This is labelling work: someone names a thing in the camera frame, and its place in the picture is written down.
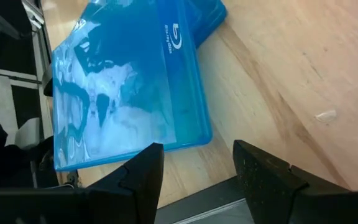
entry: blue plastic case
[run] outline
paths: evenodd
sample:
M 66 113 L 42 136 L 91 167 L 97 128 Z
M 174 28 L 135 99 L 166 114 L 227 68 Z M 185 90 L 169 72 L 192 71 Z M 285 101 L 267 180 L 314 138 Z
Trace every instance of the blue plastic case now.
M 186 15 L 193 33 L 196 47 L 199 47 L 227 16 L 220 0 L 185 0 Z
M 89 3 L 53 51 L 55 169 L 208 143 L 211 124 L 183 0 Z

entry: blu-ray logo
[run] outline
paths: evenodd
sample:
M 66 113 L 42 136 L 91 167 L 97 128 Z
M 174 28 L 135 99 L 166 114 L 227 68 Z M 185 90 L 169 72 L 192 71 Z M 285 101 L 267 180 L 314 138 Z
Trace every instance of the blu-ray logo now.
M 181 34 L 179 34 L 179 37 L 178 37 L 178 32 L 179 32 L 178 29 L 179 29 L 178 24 L 172 24 L 173 38 L 175 39 L 175 41 L 172 39 L 171 34 L 169 35 L 169 37 L 171 38 L 172 46 L 177 50 L 179 50 L 181 47 Z

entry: wooden surface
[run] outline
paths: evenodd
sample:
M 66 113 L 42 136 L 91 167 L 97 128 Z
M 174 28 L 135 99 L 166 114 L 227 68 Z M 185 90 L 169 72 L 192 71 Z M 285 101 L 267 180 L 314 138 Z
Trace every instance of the wooden surface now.
M 224 0 L 225 23 L 199 49 L 214 139 L 170 152 L 160 206 L 232 177 L 243 139 L 358 190 L 358 1 Z M 83 0 L 44 0 L 52 48 Z M 86 186 L 119 164 L 79 170 Z

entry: black plastic part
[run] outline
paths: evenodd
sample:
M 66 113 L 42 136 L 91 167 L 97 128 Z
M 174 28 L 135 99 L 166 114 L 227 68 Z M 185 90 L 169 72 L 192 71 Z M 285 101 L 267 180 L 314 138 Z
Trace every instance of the black plastic part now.
M 87 189 L 0 190 L 0 223 L 154 223 L 162 175 L 152 144 Z
M 255 224 L 358 223 L 358 192 L 290 166 L 244 141 L 234 141 L 233 156 Z
M 134 193 L 138 223 L 154 223 L 163 177 L 163 146 L 153 143 L 90 189 L 109 190 L 119 186 Z
M 287 172 L 287 162 L 244 141 L 234 141 L 233 159 L 255 223 L 288 223 L 296 191 L 307 183 Z

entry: wooden floor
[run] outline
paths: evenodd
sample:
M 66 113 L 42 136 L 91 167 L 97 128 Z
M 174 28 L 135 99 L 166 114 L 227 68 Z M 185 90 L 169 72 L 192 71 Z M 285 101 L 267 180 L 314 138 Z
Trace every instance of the wooden floor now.
M 226 22 L 199 49 L 214 139 L 166 155 L 159 205 L 232 177 L 235 139 L 358 190 L 358 1 L 224 3 Z M 85 4 L 44 0 L 52 48 Z M 79 170 L 82 183 L 118 165 Z

